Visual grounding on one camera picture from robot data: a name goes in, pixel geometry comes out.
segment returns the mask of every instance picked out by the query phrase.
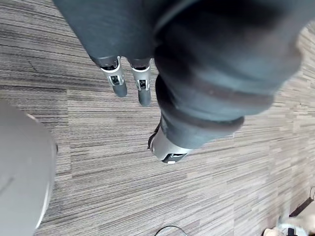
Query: black cable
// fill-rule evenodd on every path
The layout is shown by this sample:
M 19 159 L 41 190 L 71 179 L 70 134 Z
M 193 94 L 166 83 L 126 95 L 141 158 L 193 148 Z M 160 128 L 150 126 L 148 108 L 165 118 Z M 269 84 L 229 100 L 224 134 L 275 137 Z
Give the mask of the black cable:
M 175 225 L 167 225 L 167 226 L 164 226 L 163 228 L 159 229 L 159 230 L 157 231 L 157 233 L 156 233 L 154 236 L 157 236 L 157 235 L 159 234 L 159 232 L 161 232 L 161 231 L 164 230 L 165 228 L 169 228 L 169 227 L 177 228 L 177 229 L 179 229 L 180 231 L 182 231 L 182 232 L 185 234 L 185 236 L 188 236 L 182 228 L 180 228 L 180 227 L 178 227 L 178 226 L 175 226 Z

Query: floor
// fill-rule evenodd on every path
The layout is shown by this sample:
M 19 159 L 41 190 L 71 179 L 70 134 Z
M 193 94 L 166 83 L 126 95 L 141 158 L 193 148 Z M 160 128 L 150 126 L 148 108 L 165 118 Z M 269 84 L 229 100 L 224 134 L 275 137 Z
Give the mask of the floor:
M 59 145 L 35 235 L 153 236 L 174 224 L 189 236 L 258 236 L 274 226 L 315 184 L 314 29 L 301 35 L 302 70 L 269 111 L 165 165 L 147 150 L 156 98 L 139 106 L 126 61 L 120 99 L 49 0 L 1 0 L 0 99 L 37 117 Z

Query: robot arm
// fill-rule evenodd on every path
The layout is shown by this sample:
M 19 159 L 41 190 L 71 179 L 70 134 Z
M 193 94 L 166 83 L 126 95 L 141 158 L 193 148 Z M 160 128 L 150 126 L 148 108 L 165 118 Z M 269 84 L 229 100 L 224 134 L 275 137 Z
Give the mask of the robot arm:
M 203 0 L 176 7 L 164 7 L 155 23 L 161 122 L 149 147 L 166 163 L 268 109 L 299 69 L 298 34 L 315 14 L 311 0 Z

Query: gray fabric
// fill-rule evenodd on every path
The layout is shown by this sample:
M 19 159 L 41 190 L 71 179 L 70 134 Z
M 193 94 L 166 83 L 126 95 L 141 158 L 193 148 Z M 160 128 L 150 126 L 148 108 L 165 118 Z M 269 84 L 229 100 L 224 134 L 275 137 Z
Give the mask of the gray fabric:
M 297 36 L 314 10 L 310 0 L 204 0 L 173 18 L 155 51 L 168 139 L 197 148 L 268 109 L 299 68 Z
M 297 36 L 315 10 L 312 0 L 55 4 L 91 57 L 142 59 L 156 47 L 162 129 L 183 148 L 231 134 L 271 106 L 299 68 Z

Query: robotic finger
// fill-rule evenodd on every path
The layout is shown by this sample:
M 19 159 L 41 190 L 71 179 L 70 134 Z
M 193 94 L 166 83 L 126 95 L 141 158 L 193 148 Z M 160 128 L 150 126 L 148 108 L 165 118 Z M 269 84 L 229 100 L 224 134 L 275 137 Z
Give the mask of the robotic finger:
M 132 74 L 138 89 L 139 103 L 143 107 L 148 107 L 151 103 L 150 92 L 150 75 L 151 62 L 150 59 L 129 59 Z
M 106 66 L 101 66 L 100 69 L 107 77 L 115 94 L 118 97 L 125 97 L 127 95 L 127 86 L 124 79 L 120 56 L 109 58 L 109 63 Z

